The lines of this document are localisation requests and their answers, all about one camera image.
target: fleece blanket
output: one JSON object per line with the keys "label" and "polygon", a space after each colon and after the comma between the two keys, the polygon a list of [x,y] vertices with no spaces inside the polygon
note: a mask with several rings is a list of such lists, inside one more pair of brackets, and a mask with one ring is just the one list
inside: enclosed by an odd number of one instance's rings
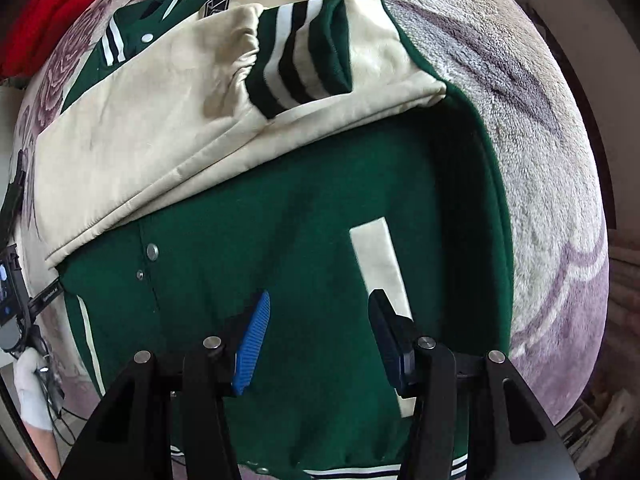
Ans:
{"label": "fleece blanket", "polygon": [[[113,12],[140,0],[95,0],[35,76],[15,128],[28,177],[15,240],[32,295],[54,277],[33,210],[36,138]],[[510,358],[557,422],[583,390],[606,316],[607,233],[593,155],[571,92],[534,25],[513,0],[385,0],[434,68],[474,102],[492,136],[511,215],[514,305]],[[41,315],[68,407],[97,397],[58,298]]]}

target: hand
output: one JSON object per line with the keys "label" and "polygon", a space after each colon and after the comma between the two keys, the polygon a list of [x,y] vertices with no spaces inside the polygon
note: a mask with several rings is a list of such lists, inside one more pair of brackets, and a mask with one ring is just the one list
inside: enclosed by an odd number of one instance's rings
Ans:
{"label": "hand", "polygon": [[36,373],[46,366],[35,348],[27,348],[14,363],[14,385],[20,400],[20,418],[41,430],[52,431],[49,407]]}

